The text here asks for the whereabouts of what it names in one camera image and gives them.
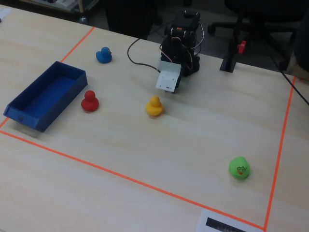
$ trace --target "blue plastic box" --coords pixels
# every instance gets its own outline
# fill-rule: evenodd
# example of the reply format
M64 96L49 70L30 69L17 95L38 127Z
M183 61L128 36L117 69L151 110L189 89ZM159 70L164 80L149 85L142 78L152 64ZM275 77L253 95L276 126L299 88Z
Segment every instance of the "blue plastic box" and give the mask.
M56 61L6 107L4 115L45 131L86 85L84 70Z

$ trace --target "rubber duck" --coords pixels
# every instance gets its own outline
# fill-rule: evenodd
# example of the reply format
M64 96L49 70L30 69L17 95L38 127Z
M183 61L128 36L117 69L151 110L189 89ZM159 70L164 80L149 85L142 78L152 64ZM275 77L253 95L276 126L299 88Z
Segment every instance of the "rubber duck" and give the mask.
M96 56L97 60L103 64L109 63L112 60L112 53L108 47L103 47L101 51L97 52Z
M238 178L245 179L250 174L250 165L244 157L236 157L230 162L229 165L230 173Z
M93 112L98 109L98 99L94 91L87 91L85 93L85 99L82 100L82 108L87 112Z
M150 116L159 116L163 112L163 105L158 96L153 96L146 105L147 114Z

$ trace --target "green rubber toy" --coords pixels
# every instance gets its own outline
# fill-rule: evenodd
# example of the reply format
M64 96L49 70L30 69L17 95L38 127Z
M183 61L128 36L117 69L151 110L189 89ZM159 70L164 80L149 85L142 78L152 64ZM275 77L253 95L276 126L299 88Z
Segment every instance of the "green rubber toy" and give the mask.
M229 170L234 177L245 179L250 174L250 165L244 157L240 156L230 162Z

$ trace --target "orange tape line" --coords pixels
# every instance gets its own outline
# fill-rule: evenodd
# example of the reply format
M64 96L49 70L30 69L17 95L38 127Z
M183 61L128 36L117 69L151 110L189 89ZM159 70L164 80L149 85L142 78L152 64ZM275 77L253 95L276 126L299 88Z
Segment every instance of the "orange tape line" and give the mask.
M69 53L66 54L66 56L60 61L63 62L66 58L68 58L69 55L71 55L71 53L88 37L88 35L90 35L90 33L95 29L95 27L93 27L75 46L74 48L72 48L72 50L69 51ZM0 124L0 128L9 120L9 118L6 118L1 124Z
M93 27L75 46L74 48L72 48L72 50L69 51L69 53L66 54L66 56L60 61L63 62L66 58L68 58L69 55L71 55L71 53L88 37L88 35L91 34L91 32L95 29L95 27Z
M296 82L296 77L294 77L294 79L293 79L293 85L295 84L295 82ZM279 165L280 165L285 129L286 129L286 124L288 122L288 116L289 116L289 112L290 112L293 90L294 90L293 87L291 87L288 105L286 106L286 111L285 111L285 117L284 117L284 122L283 122L283 127L282 127L281 138L280 138L280 145L279 145L279 150L278 150L275 174L274 174L274 179L273 179L272 186L271 186L271 192L270 192L270 197L269 197L269 202L268 202L268 207L267 207L267 212L266 212L266 217L265 217L265 223L264 223L264 228L263 228L263 231L265 231L265 232L267 230L270 210L271 210L272 201L273 201L273 198L274 198L274 193L275 193L275 188L276 188L276 182L277 182L277 176L278 176L278 171L279 171Z
M9 134L9 133L4 132L4 131L0 131L0 133L1 133L1 134L5 134L5 135L7 135L7 136L10 136L10 137L12 137L12 138L18 139L18 140L20 140L20 141L26 142L26 143L28 143L28 144L31 144L31 145L40 147L40 148L42 148L42 149L44 149L44 150L53 152L53 153L55 153L55 154L58 154L58 155L67 157L67 158L69 158L69 159L71 159L71 160L75 160L75 161L77 161L77 162L80 162L80 163L89 165L89 166L91 166L91 167L100 169L100 170L102 170L102 171L105 171L105 172L108 172L108 173L110 173L110 174L116 175L116 176L121 177L121 178L123 178L123 179L132 181L132 182L137 183L137 184L139 184L139 185L142 185L142 186L144 186L144 187L147 187L147 188L156 190L156 191L158 191L158 192L164 193L164 194L166 194L166 195L168 195L168 196L171 196L171 197L177 198L177 199L179 199L179 200L182 200L182 201L185 201L185 202L188 202L188 203L197 205L197 206L202 207L202 208L204 208L204 209L211 210L211 211L213 211L213 212L216 212L216 213L218 213L218 214L221 214L221 215L227 216L227 217L229 217L229 218L235 219L235 220L237 220L237 221L243 222L243 223L245 223L245 224L248 224L248 225L250 225L250 226L256 227L256 228L258 228L258 229L261 229L261 230L263 229L262 226L253 224L253 223L251 223L251 222L249 222L249 221L246 221L246 220L244 220L244 219L241 219L241 218L239 218L239 217L236 217L236 216L233 216L233 215L231 215L231 214L224 213L224 212L222 212L222 211L220 211L220 210L217 210L217 209L208 207L208 206L206 206L206 205L203 205L203 204L194 202L194 201L192 201L192 200L189 200L189 199L187 199L187 198L181 197L181 196L176 195L176 194L174 194L174 193L165 191L165 190L163 190L163 189L154 187L154 186L152 186L152 185L148 185L148 184L146 184L146 183L144 183L144 182L141 182L141 181L136 180L136 179L133 179L133 178L131 178L131 177L129 177L129 176L126 176L126 175L123 175L123 174L114 172L114 171L109 170L109 169L107 169L107 168L103 168L103 167L101 167L101 166L98 166L98 165L96 165L96 164L90 163L90 162L88 162L88 161L85 161L85 160L82 160L82 159L79 159L79 158L76 158L76 157L67 155L67 154L65 154L65 153L62 153L62 152L53 150L53 149L51 149L51 148L42 146L42 145L40 145L40 144L34 143L34 142L29 141L29 140L27 140L27 139L23 139L23 138L21 138L21 137L18 137L18 136L16 136L16 135L13 135L13 134Z
M0 128L3 127L3 125L9 120L9 118L7 117L1 124L0 124Z

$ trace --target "wire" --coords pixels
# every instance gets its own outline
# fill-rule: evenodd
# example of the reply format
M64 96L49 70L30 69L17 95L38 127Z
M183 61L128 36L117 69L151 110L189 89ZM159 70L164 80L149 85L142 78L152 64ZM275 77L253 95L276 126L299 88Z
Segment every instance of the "wire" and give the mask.
M190 32L190 34L191 33L193 33L194 34L194 43L197 41L197 34L196 33L194 33L193 31L192 32Z
M175 21L175 19L172 20L172 21L170 21L170 22L168 22L168 23L166 23L166 24L163 24L162 26L158 27L158 28L155 29L154 31L150 32L149 35L151 35L151 34L157 32L157 31L160 30L161 28L165 27L166 25L168 25L168 24L170 24L170 23L172 23L172 22L174 22L174 21ZM159 69L157 69L156 67L154 67L154 66L152 66L152 65L150 65L150 64L137 63L137 62L134 62L134 61L131 59L131 57L130 57L130 55L129 55L130 48L131 48L138 40L140 40L140 39L141 39L141 38L138 38L136 41L134 41L134 42L129 46L129 48L127 49L127 52L126 52L127 57L129 58L129 60L130 60L133 64L147 66L147 67L150 67L150 68L153 68L153 69L157 70L157 71L160 73L161 71L160 71Z
M201 28L202 28L202 31L203 31L203 38L202 38L201 42L199 42L199 44L198 44L198 45L196 45L195 47L191 47L191 48L196 48L196 47L198 47L200 44L202 44L202 42L203 42L203 40L204 40L204 38L205 38L204 29L203 29L203 25L201 24L201 22L198 22L198 23L201 25Z
M169 56L166 55L166 54L162 51L162 48L161 48L161 47L162 47L162 45L159 46L159 49L161 50L162 54L163 54L164 56L166 56L166 58L169 59L171 63L173 63L172 59L169 58Z
M182 43L182 46L184 46L181 38L179 38L179 37L172 37L171 40L173 40L173 39L178 39Z
M272 59L272 61L274 62L274 64L276 65L277 69L281 72L281 74L284 76L284 78L289 82L289 84L293 87L293 89L296 91L296 93L299 94L299 96L305 101L305 103L307 103L307 105L309 105L309 102L307 101L307 99L298 91L298 89L293 85L293 83L289 80L289 78L284 74L284 72L280 69L279 65L276 63L273 55L271 54L271 52L269 51L269 49L267 48L265 42L262 39L262 44L264 46L264 48L266 49L269 57Z
M188 53L189 53L189 56L190 56L190 58L191 58L191 68L189 68L189 66L188 66L188 69L190 69L190 70L192 70L193 69L193 60L192 60L192 56L191 56L191 53L190 53L190 51L189 50L187 50L188 51Z
M201 50L202 50L202 44L199 45L199 51L194 56L196 57L198 54L200 54Z

